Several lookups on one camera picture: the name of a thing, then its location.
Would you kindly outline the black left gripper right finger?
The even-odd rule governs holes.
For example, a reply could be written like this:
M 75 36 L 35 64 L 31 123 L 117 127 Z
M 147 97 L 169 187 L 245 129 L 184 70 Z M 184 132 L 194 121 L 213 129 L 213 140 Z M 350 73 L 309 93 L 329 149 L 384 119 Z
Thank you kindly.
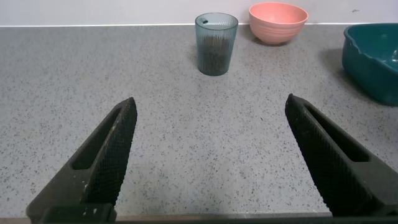
M 285 115 L 310 175 L 334 216 L 397 216 L 397 172 L 303 98 Z

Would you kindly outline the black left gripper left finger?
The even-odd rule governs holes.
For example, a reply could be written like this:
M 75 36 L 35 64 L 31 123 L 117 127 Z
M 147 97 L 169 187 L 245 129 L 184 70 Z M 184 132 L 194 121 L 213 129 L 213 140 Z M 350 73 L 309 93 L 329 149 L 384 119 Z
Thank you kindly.
M 137 122 L 118 103 L 26 208 L 32 223 L 113 223 Z

